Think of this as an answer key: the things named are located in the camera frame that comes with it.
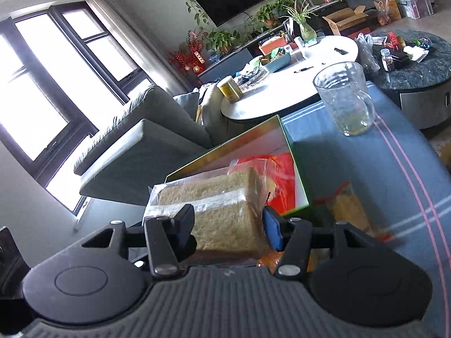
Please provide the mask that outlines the open cardboard box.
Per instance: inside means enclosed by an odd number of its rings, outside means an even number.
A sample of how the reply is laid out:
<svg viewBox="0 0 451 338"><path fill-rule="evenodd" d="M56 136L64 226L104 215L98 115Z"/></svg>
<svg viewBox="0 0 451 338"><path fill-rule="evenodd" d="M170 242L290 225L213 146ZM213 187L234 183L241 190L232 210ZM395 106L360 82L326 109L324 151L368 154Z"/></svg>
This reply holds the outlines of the open cardboard box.
<svg viewBox="0 0 451 338"><path fill-rule="evenodd" d="M352 28L366 21L368 15L365 13L365 6L360 5L355 9L344 8L323 16L334 35L341 35L346 29Z"/></svg>

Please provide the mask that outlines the red snack bag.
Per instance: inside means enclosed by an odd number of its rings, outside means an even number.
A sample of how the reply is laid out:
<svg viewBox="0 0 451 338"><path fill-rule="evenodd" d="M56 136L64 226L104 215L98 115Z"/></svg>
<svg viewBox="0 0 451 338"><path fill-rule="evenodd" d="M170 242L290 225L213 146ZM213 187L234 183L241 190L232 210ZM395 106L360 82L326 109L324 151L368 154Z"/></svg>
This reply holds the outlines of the red snack bag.
<svg viewBox="0 0 451 338"><path fill-rule="evenodd" d="M230 166L245 163L264 180L269 193L266 204L279 214L295 209L295 172L290 153L233 159Z"/></svg>

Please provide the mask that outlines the white round table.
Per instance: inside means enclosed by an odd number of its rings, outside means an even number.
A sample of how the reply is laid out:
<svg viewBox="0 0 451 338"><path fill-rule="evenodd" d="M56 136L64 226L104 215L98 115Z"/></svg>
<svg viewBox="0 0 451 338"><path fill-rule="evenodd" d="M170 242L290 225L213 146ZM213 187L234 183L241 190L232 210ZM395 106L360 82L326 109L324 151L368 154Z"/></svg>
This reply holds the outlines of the white round table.
<svg viewBox="0 0 451 338"><path fill-rule="evenodd" d="M358 55L358 45L351 38L321 37L317 44L295 50L288 66L268 74L236 103L223 99L221 112L234 121L253 121L283 112L316 98L313 79L318 72L335 63L354 62Z"/></svg>

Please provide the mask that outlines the blue striped tablecloth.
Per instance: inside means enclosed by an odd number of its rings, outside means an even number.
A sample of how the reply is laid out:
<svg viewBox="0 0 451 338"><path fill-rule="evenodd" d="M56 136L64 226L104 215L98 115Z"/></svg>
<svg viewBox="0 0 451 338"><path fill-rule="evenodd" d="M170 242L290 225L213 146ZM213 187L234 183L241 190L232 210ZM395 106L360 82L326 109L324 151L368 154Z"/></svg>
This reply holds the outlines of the blue striped tablecloth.
<svg viewBox="0 0 451 338"><path fill-rule="evenodd" d="M430 142L374 83L375 122L346 137L322 102L282 119L309 199L350 182L391 249L416 263L433 283L424 323L450 336L450 174Z"/></svg>

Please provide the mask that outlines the yellow tin can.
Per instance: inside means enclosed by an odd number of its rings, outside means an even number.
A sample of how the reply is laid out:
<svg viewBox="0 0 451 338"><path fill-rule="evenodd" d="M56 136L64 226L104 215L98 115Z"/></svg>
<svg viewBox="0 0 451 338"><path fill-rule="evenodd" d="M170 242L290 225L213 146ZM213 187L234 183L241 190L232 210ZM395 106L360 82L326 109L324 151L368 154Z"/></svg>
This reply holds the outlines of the yellow tin can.
<svg viewBox="0 0 451 338"><path fill-rule="evenodd" d="M216 86L230 103L239 101L243 96L242 90L230 75L221 79Z"/></svg>

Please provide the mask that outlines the red flower decoration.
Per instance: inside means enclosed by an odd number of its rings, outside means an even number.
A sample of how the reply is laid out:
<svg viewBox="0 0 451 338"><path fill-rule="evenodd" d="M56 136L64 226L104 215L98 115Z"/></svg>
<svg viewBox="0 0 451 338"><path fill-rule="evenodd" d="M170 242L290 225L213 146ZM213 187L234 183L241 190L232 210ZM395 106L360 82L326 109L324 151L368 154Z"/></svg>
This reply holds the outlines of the red flower decoration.
<svg viewBox="0 0 451 338"><path fill-rule="evenodd" d="M206 31L189 30L185 42L179 45L178 50L169 53L169 61L180 70L200 75L206 69L202 52L207 37Z"/></svg>

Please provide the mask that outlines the glass vase with plant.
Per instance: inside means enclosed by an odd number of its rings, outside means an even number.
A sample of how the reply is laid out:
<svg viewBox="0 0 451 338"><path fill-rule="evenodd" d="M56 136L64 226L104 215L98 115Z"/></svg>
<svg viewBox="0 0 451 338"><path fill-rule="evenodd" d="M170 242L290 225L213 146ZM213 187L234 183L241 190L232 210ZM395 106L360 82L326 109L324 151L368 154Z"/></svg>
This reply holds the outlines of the glass vase with plant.
<svg viewBox="0 0 451 338"><path fill-rule="evenodd" d="M310 16L315 15L309 11L309 2L307 0L303 0L300 5L297 0L294 0L292 5L282 5L282 8L288 13L288 17L292 18L299 25L300 35L304 41L317 38L316 31L307 22Z"/></svg>

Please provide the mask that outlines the dark tv console cabinet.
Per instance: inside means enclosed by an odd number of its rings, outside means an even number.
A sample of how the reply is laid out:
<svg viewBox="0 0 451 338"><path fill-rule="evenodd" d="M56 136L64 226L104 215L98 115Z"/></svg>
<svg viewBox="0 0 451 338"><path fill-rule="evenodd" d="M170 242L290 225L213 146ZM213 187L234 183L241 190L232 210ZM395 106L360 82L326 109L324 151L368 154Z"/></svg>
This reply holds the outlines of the dark tv console cabinet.
<svg viewBox="0 0 451 338"><path fill-rule="evenodd" d="M375 0L342 0L333 1L313 7L312 16L308 22L310 26L316 31L320 31L325 35L331 35L333 32L329 24L323 19L324 16L330 15L338 10L344 8L355 9L360 5L365 6L365 12L372 12L375 10ZM236 47L230 54L224 55L217 63L211 64L204 72L198 75L201 83L213 82L216 79L221 79L226 75L233 75L235 72L241 70L246 64L246 59L251 59L261 54L259 44L267 41L270 37L277 36L282 31L287 30L286 21L284 18L280 25L266 30L264 33L252 38L238 47Z"/></svg>

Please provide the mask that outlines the clear plastic storage bin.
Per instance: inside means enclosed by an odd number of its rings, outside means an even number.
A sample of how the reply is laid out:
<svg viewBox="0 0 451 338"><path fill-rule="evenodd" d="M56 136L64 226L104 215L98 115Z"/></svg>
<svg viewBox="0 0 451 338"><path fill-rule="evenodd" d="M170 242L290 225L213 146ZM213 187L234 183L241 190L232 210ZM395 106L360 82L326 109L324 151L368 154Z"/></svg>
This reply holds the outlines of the clear plastic storage bin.
<svg viewBox="0 0 451 338"><path fill-rule="evenodd" d="M395 0L403 17L418 20L434 14L431 0Z"/></svg>

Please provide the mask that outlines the green cardboard snack box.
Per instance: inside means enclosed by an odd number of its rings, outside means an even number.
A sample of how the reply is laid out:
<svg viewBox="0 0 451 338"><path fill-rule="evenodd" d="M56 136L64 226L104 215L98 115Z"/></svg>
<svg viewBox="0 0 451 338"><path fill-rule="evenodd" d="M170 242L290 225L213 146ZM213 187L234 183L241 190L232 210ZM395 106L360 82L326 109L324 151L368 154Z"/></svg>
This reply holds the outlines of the green cardboard snack box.
<svg viewBox="0 0 451 338"><path fill-rule="evenodd" d="M296 160L294 159L293 141L278 115L267 119L252 129L226 141L215 149L208 151L203 156L177 169L175 172L169 174L165 181L178 181L198 174L205 175L216 172L217 174L222 175L249 168L254 169L252 166L247 166L245 163L238 164L237 166L230 166L230 162L233 159L249 156L278 155L283 153L291 154L296 176L295 209L282 214L283 216L288 216L297 211L309 208L309 199L306 195L306 190L300 177Z"/></svg>

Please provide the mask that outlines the dark round coffee table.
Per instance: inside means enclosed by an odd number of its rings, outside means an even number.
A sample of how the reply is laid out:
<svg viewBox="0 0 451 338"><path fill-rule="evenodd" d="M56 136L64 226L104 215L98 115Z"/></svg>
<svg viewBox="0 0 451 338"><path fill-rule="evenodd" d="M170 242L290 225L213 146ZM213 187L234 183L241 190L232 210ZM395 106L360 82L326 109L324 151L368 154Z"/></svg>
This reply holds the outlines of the dark round coffee table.
<svg viewBox="0 0 451 338"><path fill-rule="evenodd" d="M450 118L450 43L413 29L395 29L407 48L420 47L428 54L416 61L405 52L391 51L393 72L380 69L367 77L420 129L435 127Z"/></svg>

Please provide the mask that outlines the bagged sliced bread loaf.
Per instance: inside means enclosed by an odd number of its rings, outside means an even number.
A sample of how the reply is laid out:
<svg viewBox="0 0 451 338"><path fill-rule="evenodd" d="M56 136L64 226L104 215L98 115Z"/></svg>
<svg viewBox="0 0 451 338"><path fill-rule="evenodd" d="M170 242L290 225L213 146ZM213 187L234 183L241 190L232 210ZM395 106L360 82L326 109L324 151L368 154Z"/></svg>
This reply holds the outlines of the bagged sliced bread loaf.
<svg viewBox="0 0 451 338"><path fill-rule="evenodd" d="M192 264L236 264L258 260L271 251L264 232L262 212L267 190L261 177L249 168L230 174L198 174L156 185L144 217L174 217L191 204L195 223L191 234L197 247Z"/></svg>

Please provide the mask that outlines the light blue plastic basket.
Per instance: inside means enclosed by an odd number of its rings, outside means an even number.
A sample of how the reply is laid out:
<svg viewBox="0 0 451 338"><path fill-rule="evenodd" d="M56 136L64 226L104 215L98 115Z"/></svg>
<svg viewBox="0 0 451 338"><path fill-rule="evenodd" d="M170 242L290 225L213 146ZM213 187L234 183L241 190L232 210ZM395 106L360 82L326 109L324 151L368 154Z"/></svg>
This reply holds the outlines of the light blue plastic basket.
<svg viewBox="0 0 451 338"><path fill-rule="evenodd" d="M285 68L291 63L291 54L284 54L280 57L276 57L272 59L269 63L263 66L263 68L269 72L276 72L277 70L281 70Z"/></svg>

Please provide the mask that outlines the orange cake pack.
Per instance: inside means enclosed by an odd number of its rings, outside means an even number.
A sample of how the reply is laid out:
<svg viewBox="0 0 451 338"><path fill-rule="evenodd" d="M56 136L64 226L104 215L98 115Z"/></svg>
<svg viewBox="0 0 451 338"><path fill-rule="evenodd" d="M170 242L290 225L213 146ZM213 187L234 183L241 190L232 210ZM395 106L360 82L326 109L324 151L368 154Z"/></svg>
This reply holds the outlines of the orange cake pack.
<svg viewBox="0 0 451 338"><path fill-rule="evenodd" d="M351 182L342 183L331 195L320 198L315 203L326 206L335 221L346 221L381 242L391 239L389 232L376 227L367 216Z"/></svg>

